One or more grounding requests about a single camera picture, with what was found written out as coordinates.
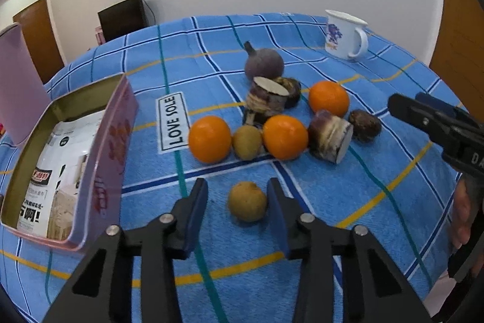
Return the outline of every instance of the blue checkered tablecloth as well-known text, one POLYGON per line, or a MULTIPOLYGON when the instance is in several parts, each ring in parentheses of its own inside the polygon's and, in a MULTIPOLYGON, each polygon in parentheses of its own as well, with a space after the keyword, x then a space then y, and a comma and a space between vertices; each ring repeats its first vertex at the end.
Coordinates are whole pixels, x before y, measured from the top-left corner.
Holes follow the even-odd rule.
MULTIPOLYGON (((276 176, 288 196, 330 225, 367 225, 422 298, 446 269, 446 229, 457 173, 442 162, 439 147, 426 134, 390 116, 386 106, 395 92, 414 97, 425 91, 452 105, 459 100, 423 63, 372 32, 369 51, 359 62, 331 58, 324 50, 325 27, 324 17, 290 13, 185 18, 92 49, 45 85, 55 99, 103 77, 128 74, 139 112, 124 177, 123 228, 145 225, 170 210, 197 177, 207 179, 209 202, 200 246, 188 260, 175 262, 187 323, 292 319, 299 262, 283 259, 267 221, 240 226, 230 217, 227 194, 242 180, 253 180, 265 190, 268 179, 276 176), (232 132, 241 125, 249 88, 245 41, 255 48, 276 49, 286 64, 284 75, 301 81, 305 96, 320 80, 341 83, 349 93, 350 110, 361 108, 381 119, 381 135, 371 144, 352 142, 338 166, 307 152, 289 162, 263 154, 247 163, 231 154, 212 166, 197 162, 187 149, 159 154, 155 103, 167 91, 183 92, 192 123, 213 114, 222 117, 232 132), (181 163, 181 172, 176 162, 181 163)), ((311 111, 305 100, 287 113, 309 124, 311 111)), ((2 193, 18 155, 9 137, 4 137, 2 193)), ((0 235, 0 282, 28 321, 41 321, 80 258, 45 250, 4 228, 0 235)), ((140 322, 139 275, 137 260, 134 322, 140 322)), ((340 260, 335 257, 337 322, 342 321, 341 281, 340 260)))

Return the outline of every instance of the open box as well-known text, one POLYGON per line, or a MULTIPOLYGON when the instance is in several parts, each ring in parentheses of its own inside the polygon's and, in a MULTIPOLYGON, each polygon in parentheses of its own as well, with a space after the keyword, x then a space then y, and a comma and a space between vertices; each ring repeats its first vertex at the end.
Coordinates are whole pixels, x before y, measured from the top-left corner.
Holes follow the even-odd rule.
POLYGON ((89 246, 109 225, 118 225, 124 167, 137 109, 125 74, 107 77, 54 100, 28 137, 15 165, 0 211, 1 224, 19 237, 73 252, 89 246), (84 173, 68 235, 56 240, 19 230, 19 215, 27 205, 27 189, 38 172, 37 162, 54 127, 59 122, 79 120, 102 110, 102 119, 83 163, 84 173))

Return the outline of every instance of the wooden door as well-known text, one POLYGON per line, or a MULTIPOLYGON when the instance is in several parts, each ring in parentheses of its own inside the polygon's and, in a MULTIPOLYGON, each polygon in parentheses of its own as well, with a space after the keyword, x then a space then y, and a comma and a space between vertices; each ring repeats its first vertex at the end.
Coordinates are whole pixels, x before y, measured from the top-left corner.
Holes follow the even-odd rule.
POLYGON ((444 0, 430 68, 484 122, 484 10, 478 0, 444 0))
POLYGON ((22 26, 25 42, 42 82, 47 83, 64 67, 50 24, 47 0, 38 0, 14 17, 22 26))

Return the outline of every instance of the white mug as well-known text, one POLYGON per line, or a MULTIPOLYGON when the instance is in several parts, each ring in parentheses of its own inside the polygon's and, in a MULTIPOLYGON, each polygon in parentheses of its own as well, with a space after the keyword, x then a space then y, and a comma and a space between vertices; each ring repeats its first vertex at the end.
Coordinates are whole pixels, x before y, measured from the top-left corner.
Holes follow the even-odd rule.
POLYGON ((334 10, 326 10, 326 13, 328 13, 326 51, 346 60, 353 60, 366 53, 368 36, 363 28, 368 24, 347 13, 334 10))

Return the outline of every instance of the pink object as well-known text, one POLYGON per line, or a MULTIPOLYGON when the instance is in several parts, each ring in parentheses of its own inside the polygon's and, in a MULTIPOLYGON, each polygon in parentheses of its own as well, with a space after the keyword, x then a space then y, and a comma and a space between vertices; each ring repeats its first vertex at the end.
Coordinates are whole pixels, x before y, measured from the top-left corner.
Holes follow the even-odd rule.
POLYGON ((50 99, 18 23, 0 31, 0 71, 0 118, 14 144, 21 146, 50 99))
POLYGON ((85 251, 108 226, 119 225, 124 167, 137 110, 135 94, 126 75, 122 75, 91 146, 74 209, 72 231, 64 241, 26 234, 5 223, 2 225, 19 237, 68 252, 85 251))
POLYGON ((100 46, 101 44, 106 43, 106 39, 104 39, 103 29, 100 26, 98 26, 95 31, 96 31, 97 45, 100 46))

